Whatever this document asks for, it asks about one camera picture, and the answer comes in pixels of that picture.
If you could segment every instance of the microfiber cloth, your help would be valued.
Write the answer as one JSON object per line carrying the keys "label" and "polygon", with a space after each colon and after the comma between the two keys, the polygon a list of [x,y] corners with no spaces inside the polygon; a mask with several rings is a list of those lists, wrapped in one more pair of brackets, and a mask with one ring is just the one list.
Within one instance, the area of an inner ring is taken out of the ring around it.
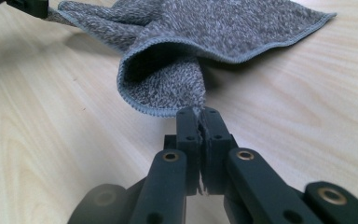
{"label": "microfiber cloth", "polygon": [[243,63],[295,44],[335,16],[288,0],[118,0],[112,7],[63,1],[47,20],[121,51],[123,99],[143,113],[174,117],[205,104],[198,58]]}

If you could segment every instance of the black object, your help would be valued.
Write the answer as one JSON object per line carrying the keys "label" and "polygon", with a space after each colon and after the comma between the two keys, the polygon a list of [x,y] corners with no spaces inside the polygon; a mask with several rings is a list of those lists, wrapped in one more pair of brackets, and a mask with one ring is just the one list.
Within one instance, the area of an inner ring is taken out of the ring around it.
{"label": "black object", "polygon": [[48,17],[48,0],[0,0],[0,4],[5,1],[9,6],[30,14],[31,16],[40,19]]}
{"label": "black object", "polygon": [[304,194],[290,188],[261,155],[237,146],[216,110],[185,108],[176,122],[177,135],[165,136],[145,179],[127,190],[91,190],[68,223],[185,223],[186,196],[200,190],[200,173],[208,193],[225,195],[231,224],[358,223],[353,195],[327,182],[308,184]]}

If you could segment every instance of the tabletop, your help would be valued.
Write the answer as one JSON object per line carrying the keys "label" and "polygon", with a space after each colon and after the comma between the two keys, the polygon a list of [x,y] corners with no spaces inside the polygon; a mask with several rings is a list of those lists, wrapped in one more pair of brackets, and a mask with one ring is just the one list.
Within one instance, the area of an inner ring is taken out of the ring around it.
{"label": "tabletop", "polygon": [[[296,2],[337,16],[292,47],[206,62],[206,105],[288,185],[325,180],[358,197],[358,1]],[[123,101],[120,58],[77,28],[0,5],[0,223],[66,223],[93,187],[147,175],[175,119]],[[186,223],[228,223],[222,204],[188,197]]]}

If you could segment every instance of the wooden table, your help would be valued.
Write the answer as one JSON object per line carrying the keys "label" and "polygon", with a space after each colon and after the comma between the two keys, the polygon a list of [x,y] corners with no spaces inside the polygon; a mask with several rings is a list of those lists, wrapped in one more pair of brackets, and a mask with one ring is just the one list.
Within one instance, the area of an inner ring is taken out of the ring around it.
{"label": "wooden table", "polygon": [[[358,1],[297,2],[338,15],[290,48],[207,64],[207,106],[287,184],[326,180],[358,197]],[[0,6],[0,223],[65,223],[91,188],[147,174],[175,120],[121,99],[119,60],[76,28]],[[222,201],[188,198],[187,223],[228,223]]]}

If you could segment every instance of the wood grain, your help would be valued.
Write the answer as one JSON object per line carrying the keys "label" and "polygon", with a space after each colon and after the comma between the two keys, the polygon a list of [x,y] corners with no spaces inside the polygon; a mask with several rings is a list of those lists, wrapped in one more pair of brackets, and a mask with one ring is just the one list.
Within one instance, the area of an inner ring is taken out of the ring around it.
{"label": "wood grain", "polygon": [[[290,48],[206,63],[207,105],[287,184],[326,180],[358,197],[358,1],[297,2],[338,15]],[[119,60],[76,28],[0,6],[0,223],[66,223],[91,188],[147,174],[175,120],[121,99]],[[213,196],[188,198],[186,218],[228,223]]]}

